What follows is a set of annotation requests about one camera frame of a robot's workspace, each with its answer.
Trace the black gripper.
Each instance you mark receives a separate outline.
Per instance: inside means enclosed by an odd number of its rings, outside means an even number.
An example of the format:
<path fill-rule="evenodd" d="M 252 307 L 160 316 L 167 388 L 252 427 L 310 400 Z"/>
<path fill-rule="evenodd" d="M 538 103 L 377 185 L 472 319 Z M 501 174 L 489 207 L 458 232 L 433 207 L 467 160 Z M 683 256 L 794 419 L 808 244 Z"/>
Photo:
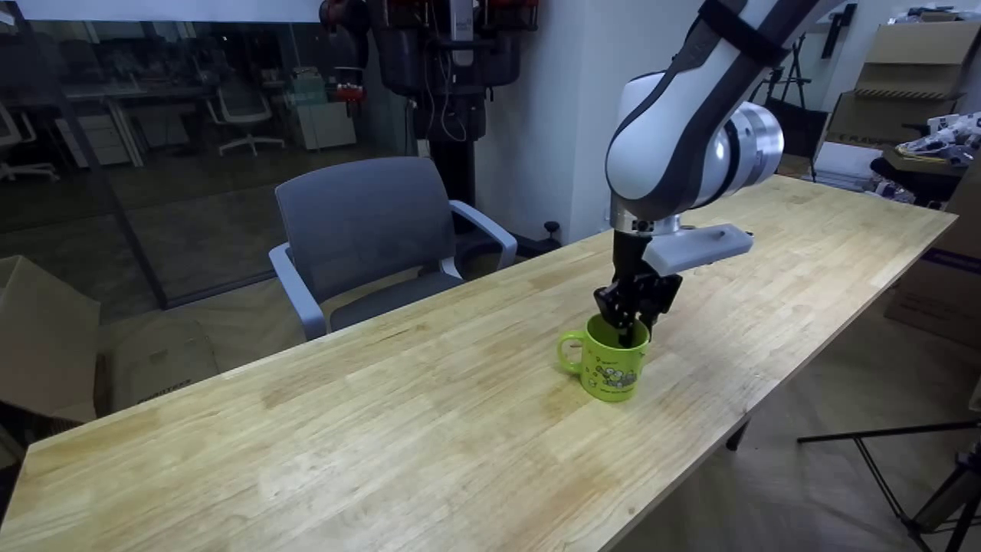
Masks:
<path fill-rule="evenodd" d="M 595 292 L 602 316 L 617 324 L 620 347 L 639 347 L 639 322 L 654 333 L 663 311 L 673 308 L 680 275 L 658 275 L 645 263 L 647 235 L 612 235 L 612 280 Z"/>

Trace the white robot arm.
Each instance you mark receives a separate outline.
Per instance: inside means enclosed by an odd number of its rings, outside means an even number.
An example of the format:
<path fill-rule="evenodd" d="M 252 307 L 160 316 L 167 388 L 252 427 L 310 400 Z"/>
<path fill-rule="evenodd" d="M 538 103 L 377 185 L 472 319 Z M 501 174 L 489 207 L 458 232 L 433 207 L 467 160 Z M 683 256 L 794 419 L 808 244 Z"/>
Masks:
<path fill-rule="evenodd" d="M 747 94 L 841 2 L 705 0 L 673 63 L 625 82 L 603 149 L 612 282 L 595 292 L 620 347 L 673 308 L 683 271 L 752 248 L 732 222 L 687 228 L 680 214 L 775 171 L 783 124 Z"/>

